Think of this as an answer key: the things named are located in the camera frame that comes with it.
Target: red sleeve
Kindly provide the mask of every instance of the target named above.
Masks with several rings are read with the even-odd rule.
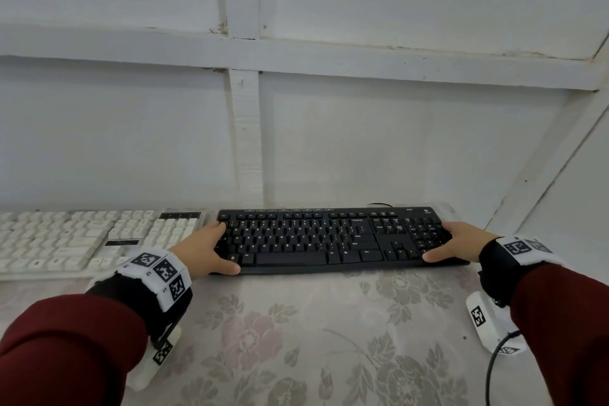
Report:
[[[555,406],[606,405],[609,287],[559,265],[524,276],[512,319],[539,364]]]
[[[34,303],[0,341],[0,398],[19,406],[118,405],[147,345],[127,306],[88,294]]]

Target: white keyboard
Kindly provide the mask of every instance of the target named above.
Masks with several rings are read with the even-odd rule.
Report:
[[[91,278],[142,245],[174,246],[207,216],[205,209],[0,212],[0,281]]]

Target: pink flower pattern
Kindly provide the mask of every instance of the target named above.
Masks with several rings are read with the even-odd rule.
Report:
[[[234,370],[245,371],[256,363],[277,356],[283,342],[281,331],[275,329],[272,317],[251,311],[243,319],[232,315],[224,320],[222,347],[226,365]]]

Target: keyboard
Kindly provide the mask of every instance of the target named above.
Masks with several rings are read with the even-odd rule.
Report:
[[[0,212],[0,281],[92,278],[168,249],[205,223],[205,209]]]
[[[436,264],[421,255],[452,236],[431,207],[220,210],[226,232],[216,245],[241,274],[350,272]]]

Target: hand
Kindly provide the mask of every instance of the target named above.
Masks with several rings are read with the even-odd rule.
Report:
[[[442,227],[453,234],[453,239],[443,246],[431,249],[422,255],[426,262],[439,262],[450,257],[458,257],[470,262],[478,262],[478,256],[485,245],[500,238],[494,233],[476,228],[464,221],[443,221]]]
[[[191,279],[200,278],[212,272],[239,274],[241,271],[239,265],[221,259],[214,252],[216,243],[225,231],[225,223],[214,221],[203,226],[199,231],[195,231],[170,249],[187,266]]]

